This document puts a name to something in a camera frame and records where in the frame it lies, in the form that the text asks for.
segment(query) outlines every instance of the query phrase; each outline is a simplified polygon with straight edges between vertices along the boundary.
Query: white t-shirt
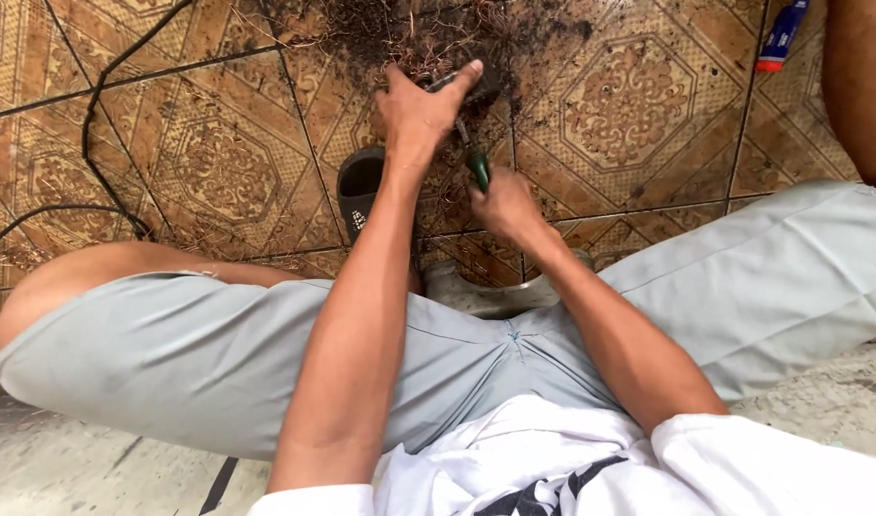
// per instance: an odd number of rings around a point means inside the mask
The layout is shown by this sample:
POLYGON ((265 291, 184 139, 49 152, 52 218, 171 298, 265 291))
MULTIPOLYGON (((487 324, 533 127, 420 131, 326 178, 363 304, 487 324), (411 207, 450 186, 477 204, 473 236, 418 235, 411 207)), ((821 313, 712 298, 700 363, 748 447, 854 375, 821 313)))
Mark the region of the white t-shirt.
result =
POLYGON ((738 416, 676 416, 648 440, 624 414, 536 396, 418 454, 400 444, 375 484, 271 493, 249 516, 876 514, 876 457, 738 416))

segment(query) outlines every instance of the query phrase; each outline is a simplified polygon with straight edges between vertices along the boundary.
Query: man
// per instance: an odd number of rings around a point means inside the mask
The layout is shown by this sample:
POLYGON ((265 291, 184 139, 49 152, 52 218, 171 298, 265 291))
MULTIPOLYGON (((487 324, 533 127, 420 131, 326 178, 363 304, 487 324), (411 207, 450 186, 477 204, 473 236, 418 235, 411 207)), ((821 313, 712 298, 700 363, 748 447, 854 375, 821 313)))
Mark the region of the man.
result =
POLYGON ((831 2, 824 69, 867 184, 800 184, 597 276, 497 168, 474 212, 562 302, 483 322, 410 296, 406 272, 423 175, 481 65, 437 94, 394 67, 382 178, 335 283, 148 243, 85 249, 8 299, 0 381, 274 459, 256 516, 876 513, 876 458, 725 409, 876 335, 876 0, 831 2))

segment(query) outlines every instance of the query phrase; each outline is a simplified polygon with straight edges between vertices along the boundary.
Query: cable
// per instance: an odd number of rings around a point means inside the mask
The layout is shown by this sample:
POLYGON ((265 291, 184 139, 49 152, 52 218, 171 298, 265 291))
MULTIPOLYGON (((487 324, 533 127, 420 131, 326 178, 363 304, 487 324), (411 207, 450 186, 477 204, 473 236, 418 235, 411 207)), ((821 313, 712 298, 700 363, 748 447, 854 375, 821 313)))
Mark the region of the cable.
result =
POLYGON ((110 185, 107 179, 100 173, 100 169, 97 168, 97 164, 94 163, 94 160, 90 157, 90 142, 88 141, 88 136, 90 135, 90 125, 91 121, 94 119, 95 110, 97 108, 97 101, 100 100, 100 92, 103 91, 104 84, 107 82, 107 77, 119 66, 122 65, 123 61, 129 58, 130 55, 135 53, 138 49, 143 47, 151 38, 154 37, 161 29, 163 29, 173 17, 176 16, 184 7, 192 4, 194 0, 180 0, 179 4, 171 7, 166 13, 163 14, 161 19, 154 24, 151 29, 146 32, 141 38, 132 43, 130 47, 125 49, 123 53, 120 53, 118 56, 113 58, 112 61, 107 64, 107 67, 100 72, 100 76, 97 77, 97 84, 94 85, 94 88, 91 90, 91 101, 87 105, 87 114, 85 115, 85 121, 81 125, 81 156, 84 158, 85 163, 87 163, 87 167, 90 168, 91 173, 100 182, 100 185, 104 190, 107 191, 109 198, 113 201, 115 206, 109 205, 96 205, 96 204, 55 204, 55 205, 43 205, 36 209, 31 209, 27 213, 17 217, 13 222, 8 224, 5 229, 0 231, 0 240, 5 238, 5 236, 17 228, 22 222, 27 220, 30 217, 34 217, 46 211, 53 211, 54 209, 99 209, 103 211, 112 211, 114 213, 118 213, 123 216, 126 221, 132 226, 132 231, 135 233, 135 238, 138 240, 144 240, 147 238, 148 240, 154 241, 154 236, 151 234, 151 228, 148 227, 148 224, 142 220, 141 218, 136 217, 129 213, 126 209, 125 205, 122 204, 122 201, 119 200, 119 196, 116 194, 116 190, 110 185))

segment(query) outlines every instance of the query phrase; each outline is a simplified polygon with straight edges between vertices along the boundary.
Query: gray shorts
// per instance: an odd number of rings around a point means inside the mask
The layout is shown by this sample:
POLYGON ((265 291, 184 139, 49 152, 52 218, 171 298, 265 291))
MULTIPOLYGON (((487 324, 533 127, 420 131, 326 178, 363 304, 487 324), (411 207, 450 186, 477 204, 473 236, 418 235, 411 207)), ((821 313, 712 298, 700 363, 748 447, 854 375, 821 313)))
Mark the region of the gray shorts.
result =
MULTIPOLYGON (((801 183, 600 276, 732 403, 876 336, 876 190, 801 183)), ((227 285, 186 272, 120 279, 23 332, 0 353, 0 382, 79 419, 270 460, 330 285, 227 285)), ((525 393, 619 408, 562 306, 493 322, 410 296, 384 447, 418 451, 525 393)))

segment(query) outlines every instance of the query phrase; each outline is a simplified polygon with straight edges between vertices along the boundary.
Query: green plier handle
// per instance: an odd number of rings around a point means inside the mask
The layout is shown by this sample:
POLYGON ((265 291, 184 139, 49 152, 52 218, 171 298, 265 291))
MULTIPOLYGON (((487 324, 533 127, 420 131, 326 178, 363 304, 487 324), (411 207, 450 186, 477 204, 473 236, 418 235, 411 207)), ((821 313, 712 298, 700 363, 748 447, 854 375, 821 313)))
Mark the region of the green plier handle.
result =
POLYGON ((489 191, 489 161, 485 152, 470 152, 466 158, 466 168, 476 174, 476 183, 483 193, 489 191))

